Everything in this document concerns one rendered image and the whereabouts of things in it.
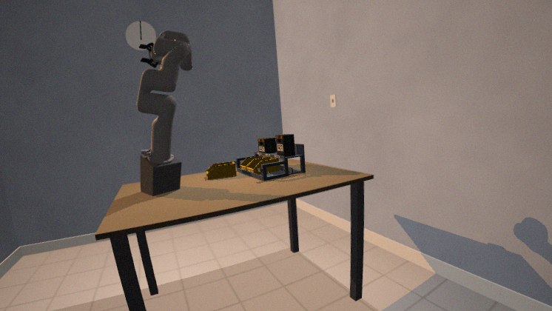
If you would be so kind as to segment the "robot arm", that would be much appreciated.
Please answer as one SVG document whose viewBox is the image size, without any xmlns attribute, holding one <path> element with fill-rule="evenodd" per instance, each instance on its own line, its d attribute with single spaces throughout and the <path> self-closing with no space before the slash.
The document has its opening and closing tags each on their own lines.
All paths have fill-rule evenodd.
<svg viewBox="0 0 552 311">
<path fill-rule="evenodd" d="M 168 164 L 174 160 L 171 154 L 172 126 L 177 101 L 172 96 L 151 91 L 175 91 L 180 66 L 182 70 L 191 70 L 193 66 L 192 48 L 189 44 L 189 37 L 185 33 L 170 30 L 162 32 L 153 47 L 157 56 L 164 56 L 161 68 L 146 69 L 141 77 L 138 111 L 158 115 L 152 123 L 151 148 L 141 151 L 141 154 L 148 156 L 152 163 Z"/>
</svg>

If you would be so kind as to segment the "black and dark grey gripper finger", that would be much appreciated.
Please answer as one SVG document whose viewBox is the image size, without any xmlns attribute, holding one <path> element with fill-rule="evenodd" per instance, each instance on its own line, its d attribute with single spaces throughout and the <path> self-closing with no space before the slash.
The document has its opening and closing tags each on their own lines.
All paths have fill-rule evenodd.
<svg viewBox="0 0 552 311">
<path fill-rule="evenodd" d="M 157 65 L 158 65 L 158 62 L 156 62 L 155 64 L 153 64 L 153 63 L 152 63 L 152 60 L 153 60 L 152 58 L 151 58 L 150 60 L 149 60 L 148 58 L 142 58 L 142 59 L 141 59 L 142 62 L 146 62 L 147 64 L 150 64 L 151 66 L 153 66 L 154 68 L 156 68 Z"/>
<path fill-rule="evenodd" d="M 153 47 L 153 45 L 154 45 L 153 43 L 149 43 L 148 45 L 141 44 L 141 45 L 139 46 L 139 48 L 141 48 L 141 49 L 148 49 L 148 51 L 151 52 L 151 46 Z"/>
</svg>

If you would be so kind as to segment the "grey slanted shelf rack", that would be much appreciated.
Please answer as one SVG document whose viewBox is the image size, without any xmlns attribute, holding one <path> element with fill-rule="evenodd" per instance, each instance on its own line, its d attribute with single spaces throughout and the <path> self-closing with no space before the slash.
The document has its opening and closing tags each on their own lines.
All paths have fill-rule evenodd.
<svg viewBox="0 0 552 311">
<path fill-rule="evenodd" d="M 294 144 L 295 149 L 295 157 L 300 157 L 300 170 L 293 169 L 291 167 L 288 167 L 288 158 L 295 158 L 293 156 L 283 156 L 283 155 L 277 155 L 277 153 L 259 153 L 255 152 L 254 156 L 248 156 L 243 158 L 236 158 L 236 161 L 233 161 L 237 165 L 237 171 L 240 173 L 244 173 L 246 175 L 250 175 L 254 178 L 258 178 L 263 181 L 275 179 L 275 178 L 282 178 L 285 176 L 289 176 L 291 174 L 295 173 L 305 173 L 305 156 L 304 156 L 304 144 Z M 258 175 L 256 173 L 249 172 L 247 170 L 240 169 L 240 161 L 245 160 L 246 158 L 256 157 L 258 155 L 262 156 L 270 156 L 272 158 L 282 158 L 282 161 L 268 163 L 268 164 L 262 164 L 261 169 L 258 168 L 258 172 L 262 172 L 262 174 Z M 281 165 L 283 164 L 283 166 Z M 277 166 L 279 165 L 280 171 L 272 172 L 272 173 L 266 173 L 267 167 Z"/>
</svg>

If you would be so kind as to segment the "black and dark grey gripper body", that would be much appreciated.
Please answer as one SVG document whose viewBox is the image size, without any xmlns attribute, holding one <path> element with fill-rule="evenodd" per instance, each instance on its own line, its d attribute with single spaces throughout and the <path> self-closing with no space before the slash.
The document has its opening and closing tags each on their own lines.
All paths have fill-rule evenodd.
<svg viewBox="0 0 552 311">
<path fill-rule="evenodd" d="M 158 62 L 158 64 L 161 65 L 161 62 L 162 62 L 162 59 L 164 58 L 164 56 L 157 56 L 157 55 L 154 53 L 153 47 L 151 47 L 151 52 L 149 51 L 149 60 L 150 60 L 151 58 L 153 59 L 153 64 L 155 64 L 156 62 Z"/>
</svg>

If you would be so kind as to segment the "yellow bin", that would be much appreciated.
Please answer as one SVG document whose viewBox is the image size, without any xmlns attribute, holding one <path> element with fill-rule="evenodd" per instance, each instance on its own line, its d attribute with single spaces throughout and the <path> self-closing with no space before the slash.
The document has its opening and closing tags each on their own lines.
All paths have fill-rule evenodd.
<svg viewBox="0 0 552 311">
<path fill-rule="evenodd" d="M 278 161 L 279 161 L 279 158 L 272 158 L 272 157 L 255 159 L 247 166 L 247 171 L 260 175 L 262 174 L 262 172 L 258 172 L 258 168 L 261 169 L 262 164 L 268 164 L 268 163 L 273 163 Z M 266 168 L 266 173 L 272 173 L 276 171 L 280 171 L 279 165 Z"/>
<path fill-rule="evenodd" d="M 235 163 L 230 162 L 224 162 L 224 163 L 217 163 L 213 164 L 207 171 L 206 171 L 206 177 L 208 180 L 216 179 L 216 178 L 227 178 L 232 176 L 237 176 L 236 174 L 236 166 Z"/>
<path fill-rule="evenodd" d="M 256 157 L 251 157 L 251 158 L 246 158 L 241 164 L 240 164 L 240 168 L 242 170 L 246 170 L 246 167 L 255 159 L 259 159 L 259 158 L 268 158 L 268 156 L 256 156 Z"/>
</svg>

